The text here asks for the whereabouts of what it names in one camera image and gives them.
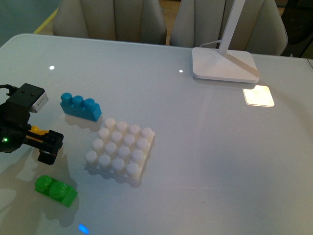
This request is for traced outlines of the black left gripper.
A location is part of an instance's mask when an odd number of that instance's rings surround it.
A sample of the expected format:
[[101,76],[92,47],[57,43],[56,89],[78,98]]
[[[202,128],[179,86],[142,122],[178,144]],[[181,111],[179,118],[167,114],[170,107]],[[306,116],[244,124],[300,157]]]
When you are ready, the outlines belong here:
[[63,134],[52,130],[42,136],[32,133],[29,118],[30,112],[9,98],[0,106],[0,151],[11,153],[26,144],[39,149],[39,162],[53,165],[63,145]]

